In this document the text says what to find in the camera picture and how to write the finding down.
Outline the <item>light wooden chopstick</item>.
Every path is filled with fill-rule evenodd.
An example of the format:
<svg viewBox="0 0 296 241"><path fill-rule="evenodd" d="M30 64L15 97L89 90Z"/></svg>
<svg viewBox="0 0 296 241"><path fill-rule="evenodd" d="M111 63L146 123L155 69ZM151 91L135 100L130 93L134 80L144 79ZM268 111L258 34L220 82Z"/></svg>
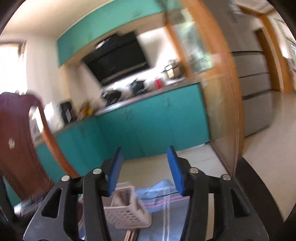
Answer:
<svg viewBox="0 0 296 241"><path fill-rule="evenodd" d="M128 230L126 232L124 241L137 241L140 229Z"/></svg>

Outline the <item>teal lower kitchen cabinets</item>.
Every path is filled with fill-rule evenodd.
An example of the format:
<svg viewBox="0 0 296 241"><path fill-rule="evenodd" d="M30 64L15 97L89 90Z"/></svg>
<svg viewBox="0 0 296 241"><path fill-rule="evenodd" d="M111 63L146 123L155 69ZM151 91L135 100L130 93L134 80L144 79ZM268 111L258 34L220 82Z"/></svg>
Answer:
<svg viewBox="0 0 296 241"><path fill-rule="evenodd" d="M209 131L198 84L162 93L88 120L57 135L70 166L85 175L122 147L126 160L205 144Z"/></svg>

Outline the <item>teal upper kitchen cabinets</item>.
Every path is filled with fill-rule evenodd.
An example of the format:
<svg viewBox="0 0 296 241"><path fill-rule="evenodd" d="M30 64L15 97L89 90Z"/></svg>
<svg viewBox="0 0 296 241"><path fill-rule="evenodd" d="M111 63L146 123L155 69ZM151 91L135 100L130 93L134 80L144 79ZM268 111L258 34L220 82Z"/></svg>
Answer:
<svg viewBox="0 0 296 241"><path fill-rule="evenodd" d="M86 15L58 40L59 65L99 37L138 19L163 13L165 4L179 9L178 1L111 1Z"/></svg>

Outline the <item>white plastic utensil basket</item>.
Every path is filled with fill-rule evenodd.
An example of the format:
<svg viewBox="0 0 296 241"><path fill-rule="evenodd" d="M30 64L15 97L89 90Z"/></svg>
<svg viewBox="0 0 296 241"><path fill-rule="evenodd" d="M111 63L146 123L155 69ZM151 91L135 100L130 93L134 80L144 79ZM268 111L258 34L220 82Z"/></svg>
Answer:
<svg viewBox="0 0 296 241"><path fill-rule="evenodd" d="M152 215L142 204L130 182L118 183L110 197L103 197L103 207L108 223L120 230L148 228Z"/></svg>

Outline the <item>blue striped seat cloth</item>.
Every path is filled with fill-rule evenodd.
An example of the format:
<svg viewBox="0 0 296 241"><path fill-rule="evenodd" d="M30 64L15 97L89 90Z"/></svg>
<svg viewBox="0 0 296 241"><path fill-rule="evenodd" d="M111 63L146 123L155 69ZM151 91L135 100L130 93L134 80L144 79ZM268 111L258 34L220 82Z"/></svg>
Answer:
<svg viewBox="0 0 296 241"><path fill-rule="evenodd" d="M152 215L151 226L141 229L137 240L180 240L189 197L182 197L169 180L151 187L138 188L135 193Z"/></svg>

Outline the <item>carved wooden chair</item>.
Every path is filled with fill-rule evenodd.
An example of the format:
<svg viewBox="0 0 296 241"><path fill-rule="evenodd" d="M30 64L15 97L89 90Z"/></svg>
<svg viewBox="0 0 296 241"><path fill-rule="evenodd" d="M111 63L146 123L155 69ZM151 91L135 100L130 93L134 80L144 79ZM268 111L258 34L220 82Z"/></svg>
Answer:
<svg viewBox="0 0 296 241"><path fill-rule="evenodd" d="M54 186L31 137L31 107L42 108L32 94L1 94L1 212L10 223L30 221Z"/></svg>

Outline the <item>oil and sauce bottles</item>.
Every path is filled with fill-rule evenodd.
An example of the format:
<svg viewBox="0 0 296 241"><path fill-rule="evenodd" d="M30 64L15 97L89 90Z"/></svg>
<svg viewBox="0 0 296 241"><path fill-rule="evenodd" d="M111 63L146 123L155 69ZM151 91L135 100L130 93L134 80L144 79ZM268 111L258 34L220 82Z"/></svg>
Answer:
<svg viewBox="0 0 296 241"><path fill-rule="evenodd" d="M93 109L91 107L90 102L89 101L83 102L78 111L78 117L77 117L78 120L82 120L83 118L87 116L92 116L92 115L93 115Z"/></svg>

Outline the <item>black wok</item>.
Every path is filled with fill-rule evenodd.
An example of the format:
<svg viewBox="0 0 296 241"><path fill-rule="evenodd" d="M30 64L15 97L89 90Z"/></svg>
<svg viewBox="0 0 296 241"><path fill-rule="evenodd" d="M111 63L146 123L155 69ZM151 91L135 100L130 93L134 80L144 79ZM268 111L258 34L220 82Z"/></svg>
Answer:
<svg viewBox="0 0 296 241"><path fill-rule="evenodd" d="M121 98L121 94L122 94L121 91L109 90L109 91L103 92L102 97L106 100L106 105L109 106L117 103Z"/></svg>

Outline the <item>black cooking pot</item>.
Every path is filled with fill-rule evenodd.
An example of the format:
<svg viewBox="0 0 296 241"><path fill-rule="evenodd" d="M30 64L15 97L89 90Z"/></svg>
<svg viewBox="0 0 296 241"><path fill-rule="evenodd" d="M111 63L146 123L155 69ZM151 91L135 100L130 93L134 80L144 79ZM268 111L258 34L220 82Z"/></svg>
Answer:
<svg viewBox="0 0 296 241"><path fill-rule="evenodd" d="M130 84L130 88L134 96L148 93L147 88L145 87L144 80L135 80Z"/></svg>

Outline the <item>wooden interior door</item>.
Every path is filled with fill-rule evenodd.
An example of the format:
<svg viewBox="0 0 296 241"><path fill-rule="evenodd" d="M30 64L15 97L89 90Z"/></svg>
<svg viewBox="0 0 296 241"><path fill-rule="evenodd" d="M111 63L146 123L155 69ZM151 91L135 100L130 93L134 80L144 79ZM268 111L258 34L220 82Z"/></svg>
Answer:
<svg viewBox="0 0 296 241"><path fill-rule="evenodd" d="M276 64L276 52L274 50L272 42L268 39L268 36L266 35L263 28L260 28L254 32L266 59L266 64L271 81L271 88L273 90L280 91L280 73L278 72L278 67Z"/></svg>

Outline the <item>red thermos bottle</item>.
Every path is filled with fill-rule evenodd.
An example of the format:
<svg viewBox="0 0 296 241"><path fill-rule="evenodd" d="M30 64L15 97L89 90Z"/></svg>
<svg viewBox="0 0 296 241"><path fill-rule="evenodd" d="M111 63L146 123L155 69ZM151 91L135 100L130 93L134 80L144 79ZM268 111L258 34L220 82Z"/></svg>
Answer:
<svg viewBox="0 0 296 241"><path fill-rule="evenodd" d="M158 78L154 81L154 85L157 90L160 90L164 87L163 82L160 78Z"/></svg>

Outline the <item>stainless steel stock pot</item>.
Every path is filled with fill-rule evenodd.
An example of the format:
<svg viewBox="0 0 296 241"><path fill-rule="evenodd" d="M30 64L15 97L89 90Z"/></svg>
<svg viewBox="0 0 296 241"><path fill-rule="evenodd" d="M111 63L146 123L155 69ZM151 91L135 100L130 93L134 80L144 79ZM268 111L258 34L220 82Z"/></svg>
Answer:
<svg viewBox="0 0 296 241"><path fill-rule="evenodd" d="M175 60L168 61L167 66L164 68L164 72L170 80L177 79L183 76L182 65Z"/></svg>

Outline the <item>black range hood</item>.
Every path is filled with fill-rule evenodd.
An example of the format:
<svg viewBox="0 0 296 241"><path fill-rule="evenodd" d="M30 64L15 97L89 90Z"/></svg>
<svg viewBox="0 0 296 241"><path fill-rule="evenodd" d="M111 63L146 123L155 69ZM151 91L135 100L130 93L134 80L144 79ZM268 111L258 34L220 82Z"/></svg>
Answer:
<svg viewBox="0 0 296 241"><path fill-rule="evenodd" d="M102 86L150 68L135 32L114 34L101 43L82 61Z"/></svg>

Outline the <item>silver multi-door refrigerator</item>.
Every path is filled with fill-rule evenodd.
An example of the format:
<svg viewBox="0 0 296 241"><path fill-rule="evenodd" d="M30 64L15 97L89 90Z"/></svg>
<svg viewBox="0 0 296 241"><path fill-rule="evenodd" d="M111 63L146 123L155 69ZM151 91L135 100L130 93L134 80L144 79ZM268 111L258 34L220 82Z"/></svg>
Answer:
<svg viewBox="0 0 296 241"><path fill-rule="evenodd" d="M231 1L204 1L227 40L236 64L244 110L244 134L253 135L270 126L273 95L269 70L255 37L256 18L244 14Z"/></svg>

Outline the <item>wooden frame glass partition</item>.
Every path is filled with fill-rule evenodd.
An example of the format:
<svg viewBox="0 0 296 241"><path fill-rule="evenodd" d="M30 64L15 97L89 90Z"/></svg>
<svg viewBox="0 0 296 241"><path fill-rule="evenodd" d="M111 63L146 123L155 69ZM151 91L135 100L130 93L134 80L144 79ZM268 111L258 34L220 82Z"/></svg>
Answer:
<svg viewBox="0 0 296 241"><path fill-rule="evenodd" d="M210 144L234 177L244 142L244 116L238 75L226 38L203 1L161 3L186 75L201 84Z"/></svg>

